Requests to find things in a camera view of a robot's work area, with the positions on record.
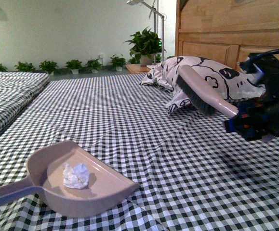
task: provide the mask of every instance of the brush bristles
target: brush bristles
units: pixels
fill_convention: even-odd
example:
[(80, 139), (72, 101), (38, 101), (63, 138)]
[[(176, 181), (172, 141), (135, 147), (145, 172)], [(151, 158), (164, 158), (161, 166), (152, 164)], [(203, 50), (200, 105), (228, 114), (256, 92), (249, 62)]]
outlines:
[(202, 100), (193, 90), (192, 88), (182, 79), (181, 76), (178, 76), (177, 84), (181, 87), (182, 91), (189, 97), (191, 103), (205, 116), (212, 116), (215, 114), (216, 109), (209, 104), (207, 104), (204, 100)]

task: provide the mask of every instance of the wooden stand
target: wooden stand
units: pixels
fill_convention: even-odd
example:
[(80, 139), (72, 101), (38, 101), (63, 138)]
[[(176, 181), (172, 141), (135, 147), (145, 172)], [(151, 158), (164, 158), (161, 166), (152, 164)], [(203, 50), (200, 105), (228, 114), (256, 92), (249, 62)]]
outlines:
[(128, 70), (128, 74), (147, 73), (150, 71), (150, 68), (140, 64), (127, 64), (125, 67)]

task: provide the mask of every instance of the black and white gingham sheet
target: black and white gingham sheet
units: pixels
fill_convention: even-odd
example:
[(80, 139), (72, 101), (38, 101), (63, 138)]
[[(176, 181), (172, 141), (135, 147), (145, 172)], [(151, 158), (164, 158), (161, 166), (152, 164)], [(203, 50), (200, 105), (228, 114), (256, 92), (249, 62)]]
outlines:
[(0, 132), (0, 186), (23, 179), (37, 149), (72, 140), (140, 189), (90, 218), (30, 195), (0, 207), (0, 230), (279, 230), (279, 138), (246, 142), (192, 107), (167, 116), (169, 93), (142, 77), (50, 82)]
[(44, 88), (48, 78), (42, 73), (0, 72), (0, 131)]

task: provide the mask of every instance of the dustpan handle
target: dustpan handle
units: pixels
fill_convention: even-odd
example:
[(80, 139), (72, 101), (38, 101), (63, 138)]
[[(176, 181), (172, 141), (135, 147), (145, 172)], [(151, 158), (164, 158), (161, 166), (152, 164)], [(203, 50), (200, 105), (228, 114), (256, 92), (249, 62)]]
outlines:
[(39, 192), (41, 187), (35, 186), (27, 176), (23, 180), (0, 187), (0, 206)]

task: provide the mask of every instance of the brush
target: brush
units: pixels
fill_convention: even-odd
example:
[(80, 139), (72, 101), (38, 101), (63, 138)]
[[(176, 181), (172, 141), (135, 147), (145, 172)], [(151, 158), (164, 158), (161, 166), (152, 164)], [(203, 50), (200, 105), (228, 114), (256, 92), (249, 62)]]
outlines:
[(180, 75), (178, 75), (177, 82), (179, 87), (182, 89), (182, 91), (188, 96), (190, 101), (192, 102), (192, 105), (197, 108), (198, 111), (200, 111), (205, 116), (212, 116), (216, 113), (216, 109), (212, 107), (211, 105), (207, 104), (204, 100), (201, 99), (194, 91), (193, 89), (188, 86), (188, 84), (182, 79)]
[(237, 107), (225, 101), (191, 66), (179, 66), (177, 72), (176, 83), (202, 114), (212, 116), (217, 110), (232, 118), (238, 113)]

